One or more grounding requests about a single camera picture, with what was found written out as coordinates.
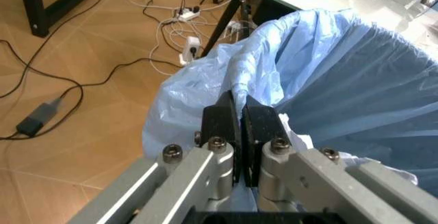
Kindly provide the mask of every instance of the black cable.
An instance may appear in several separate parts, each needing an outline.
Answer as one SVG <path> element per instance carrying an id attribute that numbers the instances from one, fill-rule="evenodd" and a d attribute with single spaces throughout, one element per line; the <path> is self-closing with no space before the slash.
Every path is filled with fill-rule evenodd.
<path id="1" fill-rule="evenodd" d="M 148 57 L 141 57 L 141 58 L 139 58 L 139 59 L 137 59 L 137 60 L 134 60 L 134 61 L 132 61 L 132 62 L 130 62 L 130 63 L 126 63 L 126 64 L 118 64 L 118 65 L 116 65 L 116 66 L 111 70 L 111 72 L 108 74 L 108 76 L 107 76 L 103 81 L 101 81 L 101 82 L 98 82 L 98 83 L 89 83 L 89 84 L 81 84 L 80 87 L 93 87 L 93 86 L 100 86 L 100 85 L 103 85 L 103 84 L 105 84 L 106 82 L 108 82 L 108 81 L 110 80 L 110 78 L 113 76 L 113 74 L 114 74 L 118 69 L 120 69 L 120 68 L 122 68 L 122 67 L 127 67 L 127 66 L 130 66 L 130 65 L 136 64 L 136 63 L 138 63 L 138 62 L 140 62 L 140 61 L 144 61 L 144 60 L 149 60 L 149 61 L 152 61 L 152 62 L 155 62 L 155 63 L 168 64 L 168 65 L 171 65 L 171 66 L 174 66 L 174 67 L 180 68 L 180 69 L 182 68 L 181 66 L 176 65 L 176 64 L 171 63 L 171 62 L 161 61 L 161 60 L 156 60 L 156 59 L 152 59 L 152 58 L 148 58 Z M 67 90 L 65 90 L 65 91 L 61 94 L 60 98 L 64 98 L 64 97 L 65 97 L 65 96 L 66 96 L 71 90 L 73 90 L 73 89 L 75 89 L 75 88 L 78 88 L 78 87 L 79 87 L 79 86 L 73 86 L 73 87 L 68 88 Z"/>
<path id="2" fill-rule="evenodd" d="M 66 80 L 66 81 L 69 81 L 69 82 L 72 82 L 72 83 L 74 83 L 77 87 L 79 87 L 79 89 L 80 89 L 80 91 L 81 91 L 81 93 L 80 93 L 80 96 L 79 96 L 79 99 L 78 99 L 78 101 L 76 102 L 76 104 L 74 105 L 74 107 L 72 108 L 72 109 L 70 109 L 68 112 L 67 112 L 67 114 L 66 115 L 64 115 L 64 117 L 62 117 L 57 123 L 55 123 L 52 127 L 50 127 L 49 129 L 47 129 L 47 130 L 45 130 L 45 131 L 43 131 L 43 132 L 41 132 L 41 133 L 39 133 L 39 134 L 37 134 L 37 135 L 35 135 L 34 137 L 39 137 L 39 136 L 42 136 L 42 135 L 44 135 L 44 134 L 46 134 L 46 133 L 48 133 L 48 132 L 50 132 L 50 131 L 52 131 L 53 129 L 55 129 L 57 126 L 59 126 L 63 121 L 65 121 L 80 105 L 81 105 L 81 103 L 82 103 L 82 100 L 84 99 L 84 89 L 81 87 L 81 85 L 77 82 L 77 81 L 75 81 L 75 80 L 73 80 L 73 79 L 70 79 L 70 78 L 66 78 L 66 77 L 61 77 L 61 76 L 56 76 L 56 75 L 53 75 L 53 74 L 49 74 L 49 73 L 46 73 L 46 72 L 43 72 L 43 71 L 40 71 L 40 70 L 38 70 L 38 69 L 35 69 L 35 68 L 33 68 L 32 66 L 31 66 L 31 64 L 32 64 L 32 62 L 35 60 L 35 58 L 36 58 L 36 56 L 38 55 L 38 53 L 41 51 L 41 49 L 46 45 L 46 43 L 52 38 L 52 36 L 63 26 L 63 25 L 65 25 L 67 22 L 69 22 L 69 21 L 71 21 L 72 19 L 74 19 L 74 18 L 76 18 L 76 17 L 78 17 L 78 16 L 80 16 L 80 15 L 82 15 L 82 14 L 84 14 L 84 13 L 86 13 L 86 12 L 88 12 L 89 10 L 91 10 L 92 8 L 94 8 L 97 4 L 99 4 L 100 2 L 101 2 L 102 0 L 97 0 L 96 1 L 96 3 L 94 3 L 93 5 L 91 5 L 90 7 L 88 7 L 87 9 L 85 9 L 84 11 L 82 11 L 82 12 L 79 12 L 78 14 L 76 14 L 76 15 L 74 15 L 74 16 L 72 16 L 72 17 L 70 17 L 69 19 L 67 19 L 67 20 L 65 20 L 63 23 L 61 23 L 55 30 L 53 30 L 53 32 L 47 37 L 47 39 L 41 44 L 41 46 L 37 49 L 37 51 L 32 55 L 32 57 L 31 57 L 31 59 L 29 60 L 29 62 L 28 63 L 26 63 L 18 54 L 17 54 L 17 52 L 13 49 L 13 47 L 11 46 L 11 44 L 7 41 L 7 40 L 4 40 L 4 39 L 1 39 L 0 40 L 0 42 L 2 42 L 2 43 L 6 43 L 7 44 L 7 46 L 10 48 L 10 50 L 11 50 L 11 52 L 14 54 L 14 56 L 22 63 L 22 64 L 24 64 L 25 65 L 25 68 L 24 68 L 24 70 L 23 70 L 23 73 L 22 73 L 22 76 L 21 76 L 21 78 L 20 78 L 20 80 L 19 80 L 19 82 L 18 82 L 18 84 L 11 90 L 11 91 L 9 91 L 7 94 L 4 94 L 4 95 L 2 95 L 1 97 L 6 97 L 6 96 L 8 96 L 8 95 L 10 95 L 11 93 L 13 93 L 15 90 L 17 90 L 18 89 L 18 87 L 21 85 L 21 83 L 23 82 L 23 79 L 24 79 L 24 76 L 26 75 L 26 72 L 27 72 L 27 70 L 28 69 L 30 69 L 30 70 L 32 70 L 32 71 L 34 71 L 34 72 L 36 72 L 36 73 L 38 73 L 38 74 L 40 74 L 40 75 L 43 75 L 43 76 L 46 76 L 46 77 L 50 77 L 50 78 L 55 78 L 55 79 L 62 79 L 62 80 Z M 24 139 L 30 139 L 30 138 L 14 138 L 14 136 L 16 136 L 17 135 L 17 133 L 16 134 L 13 134 L 13 135 L 11 135 L 11 136 L 8 136 L 8 137 L 5 137 L 5 138 L 1 138 L 1 139 L 9 139 L 9 140 L 24 140 Z"/>
<path id="3" fill-rule="evenodd" d="M 182 15 L 183 14 L 183 10 L 185 8 L 186 8 L 186 0 L 181 0 L 180 10 L 179 10 L 178 14 Z"/>
<path id="4" fill-rule="evenodd" d="M 78 15 L 80 15 L 80 14 L 83 14 L 83 13 L 85 13 L 86 11 L 88 11 L 88 10 L 90 10 L 90 9 L 92 9 L 93 7 L 95 7 L 99 2 L 100 2 L 101 0 L 98 0 L 95 4 L 93 4 L 91 7 L 89 7 L 88 9 L 86 9 L 86 10 L 84 10 L 83 12 L 80 12 L 80 13 L 78 13 L 77 15 L 74 15 L 73 17 L 71 17 L 70 19 L 68 19 L 68 20 L 66 20 L 65 22 L 63 22 L 58 28 L 56 28 L 54 31 L 53 31 L 53 33 L 49 36 L 49 37 L 51 37 L 62 25 L 64 25 L 66 22 L 68 22 L 68 21 L 70 21 L 71 19 L 73 19 L 73 18 L 75 18 L 75 17 L 77 17 Z M 80 91 L 81 91 L 81 93 L 80 93 L 80 96 L 79 96 L 79 99 L 78 99 L 78 101 L 76 102 L 76 104 L 74 105 L 74 107 L 72 108 L 72 109 L 70 109 L 68 112 L 67 112 L 67 114 L 66 115 L 64 115 L 58 122 L 56 122 L 54 125 L 52 125 L 50 128 L 48 128 L 47 130 L 44 130 L 43 132 L 41 132 L 41 133 L 39 133 L 39 134 L 37 134 L 37 135 L 35 135 L 34 137 L 40 137 L 40 136 L 42 136 L 42 135 L 44 135 L 44 134 L 46 134 L 46 133 L 49 133 L 50 131 L 52 131 L 53 129 L 55 129 L 56 127 L 58 127 L 62 122 L 64 122 L 77 108 L 79 108 L 79 106 L 82 104 L 82 101 L 83 101 L 83 98 L 84 98 L 84 89 L 83 89 L 83 87 L 90 87 L 90 86 L 99 86 L 99 85 L 103 85 L 103 84 L 105 84 L 106 82 L 108 82 L 109 81 L 109 79 L 111 78 L 111 76 L 118 70 L 118 69 L 120 69 L 120 68 L 122 68 L 122 67 L 126 67 L 126 66 L 129 66 L 129 65 L 133 65 L 133 64 L 135 64 L 135 63 L 138 63 L 138 62 L 140 62 L 140 61 L 143 61 L 143 60 L 150 60 L 150 61 L 153 61 L 153 62 L 157 62 L 157 63 L 164 63 L 164 64 L 169 64 L 169 65 L 171 65 L 171 66 L 175 66 L 175 67 L 178 67 L 178 68 L 181 68 L 181 66 L 178 66 L 178 65 L 176 65 L 176 64 L 173 64 L 173 63 L 170 63 L 170 62 L 166 62 L 166 61 L 161 61 L 161 60 L 155 60 L 155 59 L 151 59 L 151 58 L 139 58 L 139 59 L 137 59 L 137 60 L 135 60 L 135 61 L 132 61 L 132 62 L 130 62 L 130 63 L 126 63 L 126 64 L 118 64 L 118 65 L 116 65 L 114 68 L 113 68 L 113 70 L 110 72 L 110 74 L 107 76 L 107 78 L 105 79 L 105 80 L 103 80 L 102 82 L 99 82 L 99 83 L 92 83 L 92 84 L 79 84 L 77 81 L 75 81 L 75 80 L 73 80 L 73 79 L 69 79 L 69 78 L 66 78 L 66 77 L 61 77 L 61 76 L 56 76 L 56 75 L 53 75 L 53 74 L 49 74 L 49 73 L 46 73 L 46 72 L 43 72 L 43 71 L 40 71 L 40 70 L 38 70 L 38 69 L 35 69 L 35 68 L 33 68 L 32 66 L 30 66 L 30 64 L 31 64 L 31 62 L 29 61 L 29 63 L 26 63 L 25 61 L 23 61 L 23 59 L 17 54 L 17 52 L 15 51 L 15 49 L 13 49 L 13 47 L 11 46 L 11 44 L 7 41 L 7 40 L 3 40 L 3 39 L 0 39 L 0 43 L 6 43 L 7 44 L 7 46 L 10 48 L 10 50 L 11 50 L 11 52 L 13 53 L 13 55 L 22 63 L 22 64 L 24 64 L 26 67 L 27 67 L 27 69 L 30 69 L 30 70 L 32 70 L 33 72 L 36 72 L 36 73 L 38 73 L 38 74 L 40 74 L 40 75 L 43 75 L 43 76 L 46 76 L 46 77 L 50 77 L 50 78 L 56 78 L 56 79 L 62 79 L 62 80 L 66 80 L 66 81 L 69 81 L 69 82 L 72 82 L 72 83 L 74 83 L 75 85 L 74 86 L 72 86 L 72 87 L 70 87 L 70 88 L 68 88 L 67 90 L 65 90 L 63 93 L 62 93 L 62 95 L 60 96 L 60 98 L 64 98 L 67 94 L 68 94 L 68 92 L 70 92 L 71 90 L 73 90 L 73 89 L 75 89 L 75 88 L 79 88 L 80 89 Z M 27 139 L 31 139 L 31 138 L 34 138 L 34 137 L 22 137 L 22 138 L 16 138 L 15 136 L 17 136 L 19 133 L 18 132 L 15 132 L 14 134 L 12 134 L 12 135 L 10 135 L 10 136 L 7 136 L 7 137 L 0 137 L 0 140 L 27 140 Z"/>
<path id="5" fill-rule="evenodd" d="M 0 137 L 0 140 L 8 140 L 8 139 L 12 139 L 13 137 L 17 136 L 18 132 L 15 132 L 7 137 Z"/>
<path id="6" fill-rule="evenodd" d="M 155 16 L 150 15 L 150 14 L 148 14 L 148 13 L 146 12 L 146 10 L 148 9 L 148 6 L 149 6 L 149 5 L 152 5 L 152 4 L 153 4 L 153 0 L 149 0 L 149 1 L 146 3 L 146 6 L 143 8 L 143 15 L 145 15 L 145 16 L 147 16 L 147 17 L 153 19 L 153 20 L 156 21 L 157 23 L 161 23 L 161 21 L 160 21 L 158 18 L 156 18 Z M 180 11 L 182 11 L 182 9 L 183 9 L 183 5 L 184 5 L 184 7 L 185 7 L 185 5 L 186 5 L 186 0 L 181 0 Z M 178 53 L 182 53 L 181 50 L 179 50 L 179 49 L 173 47 L 173 46 L 167 41 L 166 36 L 164 35 L 163 27 L 166 26 L 166 25 L 172 24 L 172 23 L 174 23 L 174 22 L 164 23 L 164 24 L 160 27 L 161 35 L 163 36 L 164 42 L 166 43 L 167 46 L 169 46 L 170 48 L 172 48 L 174 51 L 176 51 L 176 52 L 178 52 Z"/>
<path id="7" fill-rule="evenodd" d="M 174 22 L 163 23 L 163 24 L 161 25 L 161 27 L 160 27 L 161 34 L 163 35 L 164 42 L 166 43 L 166 45 L 167 45 L 168 47 L 172 48 L 172 49 L 175 50 L 176 52 L 182 53 L 181 50 L 179 50 L 179 49 L 173 47 L 171 44 L 169 44 L 169 42 L 168 42 L 167 39 L 166 39 L 166 36 L 164 35 L 164 31 L 163 31 L 164 26 L 170 25 L 170 24 L 172 24 L 172 23 L 174 23 Z"/>
<path id="8" fill-rule="evenodd" d="M 74 18 L 76 18 L 76 17 L 78 17 L 78 16 L 80 16 L 80 15 L 86 13 L 87 11 L 91 10 L 91 9 L 94 8 L 94 6 L 96 6 L 100 1 L 101 1 L 101 0 L 98 0 L 95 4 L 93 4 L 92 6 L 90 6 L 88 9 L 86 9 L 86 10 L 84 10 L 84 11 L 82 11 L 82 12 L 80 12 L 80 13 L 78 13 L 78 14 L 72 16 L 72 17 L 70 17 L 69 19 L 65 20 L 65 21 L 64 21 L 63 23 L 61 23 L 61 24 L 60 24 L 55 30 L 53 30 L 53 32 L 47 37 L 47 39 L 41 44 L 41 46 L 40 46 L 40 47 L 36 50 L 36 52 L 32 55 L 32 57 L 30 58 L 29 62 L 26 64 L 26 66 L 25 66 L 25 68 L 24 68 L 24 70 L 23 70 L 23 72 L 22 72 L 22 75 L 21 75 L 21 77 L 20 77 L 18 83 L 15 85 L 15 87 L 12 88 L 9 92 L 0 95 L 0 98 L 4 98 L 4 97 L 6 97 L 6 96 L 9 96 L 10 94 L 12 94 L 13 92 L 15 92 L 15 91 L 21 86 L 21 84 L 22 84 L 22 82 L 23 82 L 23 79 L 24 79 L 24 77 L 25 77 L 25 75 L 26 75 L 26 72 L 27 72 L 27 70 L 29 69 L 29 67 L 30 67 L 30 65 L 32 64 L 32 62 L 36 59 L 36 56 L 38 56 L 39 52 L 41 52 L 41 49 L 47 44 L 47 42 L 52 38 L 52 36 L 53 36 L 53 35 L 54 35 L 54 34 L 55 34 L 55 33 L 56 33 L 56 32 L 57 32 L 57 31 L 58 31 L 63 25 L 65 25 L 67 22 L 71 21 L 72 19 L 74 19 Z"/>

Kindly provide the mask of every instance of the plastic bag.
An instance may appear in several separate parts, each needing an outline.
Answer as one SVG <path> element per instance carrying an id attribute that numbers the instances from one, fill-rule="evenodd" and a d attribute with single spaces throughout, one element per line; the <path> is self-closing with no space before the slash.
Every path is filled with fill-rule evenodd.
<path id="1" fill-rule="evenodd" d="M 219 45 L 166 80 L 143 129 L 155 157 L 188 150 L 202 110 L 231 89 L 240 112 L 250 94 L 290 117 L 298 134 L 407 170 L 438 195 L 438 71 L 424 52 L 352 11 L 298 11 Z"/>

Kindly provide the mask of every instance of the tiled floor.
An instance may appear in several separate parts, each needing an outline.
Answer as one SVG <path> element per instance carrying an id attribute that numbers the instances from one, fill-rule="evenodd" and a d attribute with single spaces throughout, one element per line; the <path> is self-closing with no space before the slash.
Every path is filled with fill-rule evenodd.
<path id="1" fill-rule="evenodd" d="M 55 0 L 44 0 L 50 4 Z M 96 0 L 86 0 L 70 15 Z M 179 6 L 181 0 L 154 0 Z M 186 0 L 196 5 L 200 0 Z M 220 17 L 223 8 L 214 11 Z M 150 9 L 159 19 L 170 12 Z M 210 13 L 203 15 L 214 21 Z M 118 63 L 149 55 L 157 23 L 126 0 L 102 0 L 91 11 L 62 27 L 33 66 L 80 83 L 104 79 Z M 214 26 L 200 27 L 210 34 Z M 26 61 L 43 42 L 31 35 L 22 0 L 0 0 L 0 38 Z M 177 62 L 177 53 L 161 41 L 155 58 Z M 159 65 L 168 72 L 174 67 Z M 0 93 L 17 82 L 23 66 L 0 45 Z M 141 130 L 150 104 L 167 77 L 149 63 L 118 71 L 104 86 L 85 88 L 82 106 L 54 131 L 35 139 L 0 141 L 0 222 L 64 223 L 101 189 L 142 155 Z M 0 99 L 0 137 L 40 103 L 58 97 L 71 84 L 29 72 L 25 84 Z M 56 121 L 78 99 L 78 91 L 62 102 Z"/>

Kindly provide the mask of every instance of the white cable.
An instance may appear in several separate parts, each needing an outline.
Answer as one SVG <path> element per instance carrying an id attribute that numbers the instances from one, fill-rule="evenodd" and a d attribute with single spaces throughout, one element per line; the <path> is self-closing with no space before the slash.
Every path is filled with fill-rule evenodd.
<path id="1" fill-rule="evenodd" d="M 195 24 L 190 24 L 192 26 L 192 28 L 200 35 L 204 36 L 207 39 L 210 39 L 210 37 L 206 36 L 199 28 L 196 27 Z"/>
<path id="2" fill-rule="evenodd" d="M 231 0 L 227 0 L 227 1 L 223 2 L 223 3 L 220 4 L 220 5 L 216 5 L 216 6 L 213 6 L 213 7 L 210 7 L 210 8 L 201 9 L 200 11 L 215 10 L 215 9 L 217 9 L 217 8 L 220 8 L 220 7 L 224 6 L 224 5 L 229 4 L 230 2 L 231 2 Z"/>
<path id="3" fill-rule="evenodd" d="M 163 23 L 171 22 L 171 21 L 173 21 L 173 20 L 175 20 L 175 18 L 169 18 L 169 19 L 166 19 L 166 20 L 164 20 L 164 21 L 161 21 L 161 22 L 158 24 L 158 26 L 157 26 L 157 28 L 156 28 L 156 34 L 155 34 L 155 42 L 156 42 L 156 45 L 155 45 L 154 48 L 152 48 L 152 50 L 149 52 L 149 58 L 152 58 L 152 55 L 153 55 L 154 51 L 160 46 L 160 39 L 158 38 L 158 32 L 159 32 L 159 30 L 160 30 L 160 26 L 161 26 Z M 168 76 L 171 76 L 171 75 L 172 75 L 172 74 L 169 74 L 169 73 L 166 73 L 166 72 L 163 72 L 163 71 L 159 70 L 159 69 L 155 66 L 155 64 L 153 63 L 153 61 L 149 60 L 149 63 L 152 65 L 152 67 L 153 67 L 158 73 L 163 74 L 163 75 L 168 75 Z"/>

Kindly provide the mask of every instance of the floor tile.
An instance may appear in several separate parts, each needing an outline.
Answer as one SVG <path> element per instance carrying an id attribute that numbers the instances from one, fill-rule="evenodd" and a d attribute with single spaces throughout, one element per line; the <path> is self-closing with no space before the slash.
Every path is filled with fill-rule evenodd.
<path id="1" fill-rule="evenodd" d="M 31 223 L 13 173 L 0 170 L 0 220 L 2 223 Z"/>
<path id="2" fill-rule="evenodd" d="M 66 223 L 86 203 L 79 185 L 15 174 L 32 223 Z"/>
<path id="3" fill-rule="evenodd" d="M 87 197 L 88 201 L 93 200 L 102 191 L 100 189 L 91 188 L 91 187 L 82 186 L 82 188 L 84 189 L 84 193 L 85 193 L 85 196 Z"/>
<path id="4" fill-rule="evenodd" d="M 85 186 L 103 189 L 107 187 L 110 183 L 112 183 L 115 179 L 117 179 L 117 177 L 119 177 L 137 159 L 138 158 L 135 157 L 130 158 L 127 161 L 115 166 L 114 168 L 86 180 L 82 184 Z"/>
<path id="5" fill-rule="evenodd" d="M 102 136 L 104 133 L 96 130 L 101 138 L 98 141 L 21 168 L 20 171 L 69 182 L 84 182 L 130 158 L 138 157 L 142 153 L 142 127 L 137 125 L 124 131 L 111 131 L 107 136 Z"/>

